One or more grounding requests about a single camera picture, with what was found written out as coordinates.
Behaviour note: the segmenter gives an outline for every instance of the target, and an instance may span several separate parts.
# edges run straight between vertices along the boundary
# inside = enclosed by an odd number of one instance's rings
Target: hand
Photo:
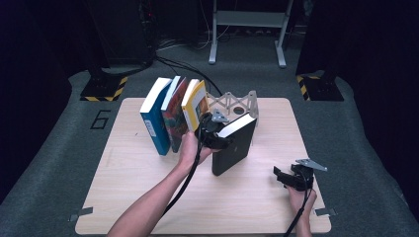
[[[287,190],[290,193],[290,204],[293,209],[293,214],[296,215],[302,207],[304,202],[304,191],[297,191],[293,187],[287,186]],[[304,212],[296,223],[295,232],[297,237],[311,237],[310,230],[310,212],[313,209],[315,200],[317,199],[317,193],[315,190],[308,190],[309,195],[307,202],[305,203]]]
[[[189,171],[192,168],[192,165],[195,161],[195,156],[198,151],[198,140],[195,137],[194,133],[189,131],[186,134],[182,135],[182,145],[180,149],[180,159],[178,165]],[[207,147],[203,147],[200,153],[200,163],[203,163],[209,155],[211,155],[214,150],[211,150]]]
[[[296,214],[299,209],[302,207],[302,203],[304,202],[304,191],[297,191],[293,187],[287,186],[287,190],[290,193],[290,204],[293,209],[293,214]],[[315,190],[311,190],[311,194],[308,197],[308,201],[304,207],[304,213],[302,215],[306,215],[307,217],[310,215],[311,210],[313,209],[313,205],[315,200],[317,199],[317,193]]]

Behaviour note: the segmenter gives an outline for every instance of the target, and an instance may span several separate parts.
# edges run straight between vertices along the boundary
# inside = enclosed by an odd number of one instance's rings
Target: gray carpet
[[[294,76],[303,37],[292,36],[285,52],[286,69],[277,64],[274,40],[252,37],[221,42],[216,65],[208,64],[210,45],[200,50],[176,46],[157,54],[192,64],[222,92],[242,96],[256,90],[258,97],[291,101],[308,155],[329,168],[327,173],[315,174],[326,206],[338,212],[330,217],[332,230],[316,236],[419,236],[419,225],[397,183],[365,138],[350,86],[337,79],[344,102],[304,101]],[[190,71],[176,71],[202,79]],[[0,236],[77,236],[75,222],[67,220],[83,205],[122,100],[145,97],[157,77],[174,75],[170,67],[154,62],[128,77],[116,102],[97,103],[79,101],[89,74],[71,77],[73,92],[66,110],[0,206]],[[90,129],[99,111],[110,111],[102,113],[109,120],[104,129]]]

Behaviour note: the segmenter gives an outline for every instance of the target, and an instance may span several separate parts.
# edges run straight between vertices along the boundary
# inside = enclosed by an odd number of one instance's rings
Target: yellow book
[[[204,81],[191,80],[182,101],[182,110],[188,124],[188,130],[195,131],[200,124],[201,115],[210,110]]]

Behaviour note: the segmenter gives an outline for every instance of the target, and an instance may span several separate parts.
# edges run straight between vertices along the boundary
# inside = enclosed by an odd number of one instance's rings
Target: book
[[[157,78],[139,109],[154,146],[162,156],[169,151],[170,139],[160,109],[171,82],[169,78]]]
[[[182,101],[182,110],[188,130],[195,131],[200,124],[201,115],[210,110],[205,81],[191,80]]]
[[[212,153],[212,173],[221,175],[249,153],[253,132],[256,127],[256,118],[248,113],[226,125],[217,135],[223,138],[233,138],[227,148]]]
[[[182,135],[188,130],[182,110],[182,100],[188,88],[189,80],[177,76],[170,85],[161,106],[161,113],[171,142],[172,151],[177,153],[182,143]]]

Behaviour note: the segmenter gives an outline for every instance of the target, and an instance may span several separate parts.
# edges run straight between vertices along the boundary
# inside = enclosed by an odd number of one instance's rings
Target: book spine
[[[158,154],[165,156],[170,147],[170,140],[166,128],[164,126],[162,127],[158,118],[150,114],[141,114],[141,116]]]

